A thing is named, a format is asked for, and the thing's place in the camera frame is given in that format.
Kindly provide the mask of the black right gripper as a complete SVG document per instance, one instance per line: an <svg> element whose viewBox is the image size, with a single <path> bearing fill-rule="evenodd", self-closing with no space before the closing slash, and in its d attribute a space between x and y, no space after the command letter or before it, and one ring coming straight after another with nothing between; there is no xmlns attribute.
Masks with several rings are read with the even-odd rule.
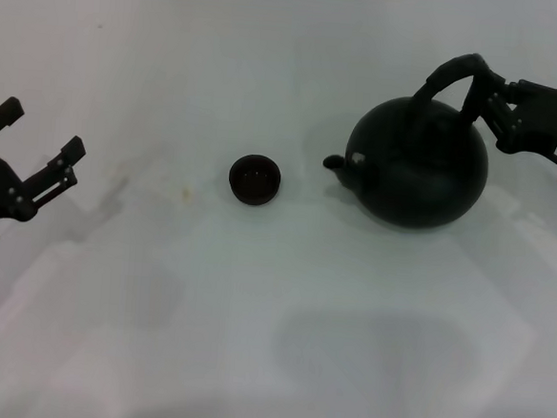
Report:
<svg viewBox="0 0 557 418"><path fill-rule="evenodd" d="M480 117L499 150L507 155L531 152L557 164L557 89L523 79L508 83L484 65L479 92L486 97Z"/></svg>

